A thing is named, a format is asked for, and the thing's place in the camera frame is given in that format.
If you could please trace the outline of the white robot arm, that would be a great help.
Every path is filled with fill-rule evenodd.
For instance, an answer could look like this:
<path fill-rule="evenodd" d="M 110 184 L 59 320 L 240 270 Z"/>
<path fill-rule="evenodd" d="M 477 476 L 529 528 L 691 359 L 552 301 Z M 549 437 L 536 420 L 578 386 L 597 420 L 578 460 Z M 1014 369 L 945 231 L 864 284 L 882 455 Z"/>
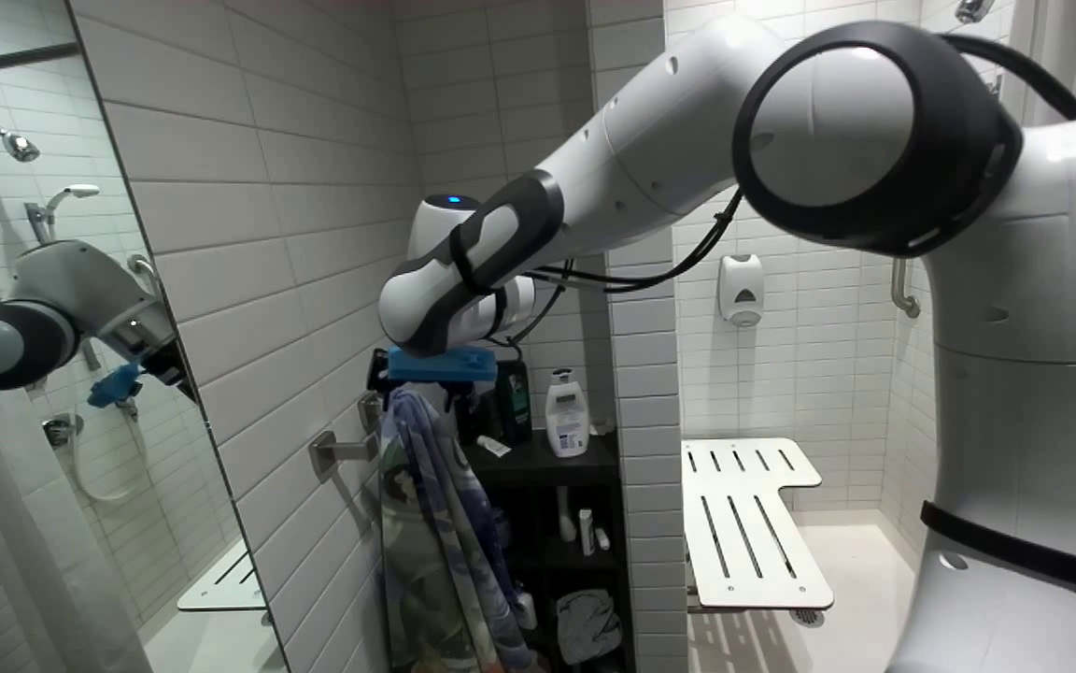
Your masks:
<path fill-rule="evenodd" d="M 382 330 L 410 355 L 483 341 L 524 273 L 722 190 L 791 244 L 914 263 L 937 476 L 884 673 L 1076 673 L 1076 98 L 1025 64 L 1051 116 L 1018 116 L 978 76 L 1000 53 L 892 18 L 787 42 L 732 13 L 452 209 L 382 284 Z"/>

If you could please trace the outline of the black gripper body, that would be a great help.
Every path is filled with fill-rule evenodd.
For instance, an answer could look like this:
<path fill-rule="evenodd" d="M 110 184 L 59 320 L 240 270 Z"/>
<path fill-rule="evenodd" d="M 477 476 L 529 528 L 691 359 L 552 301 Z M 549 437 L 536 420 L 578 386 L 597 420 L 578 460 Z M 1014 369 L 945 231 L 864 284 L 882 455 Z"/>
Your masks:
<path fill-rule="evenodd" d="M 410 355 L 405 346 L 379 346 L 371 359 L 366 386 L 379 398 L 390 398 L 399 386 L 442 386 L 452 396 L 486 405 L 501 386 L 501 359 L 491 346 L 452 346 L 442 355 Z"/>

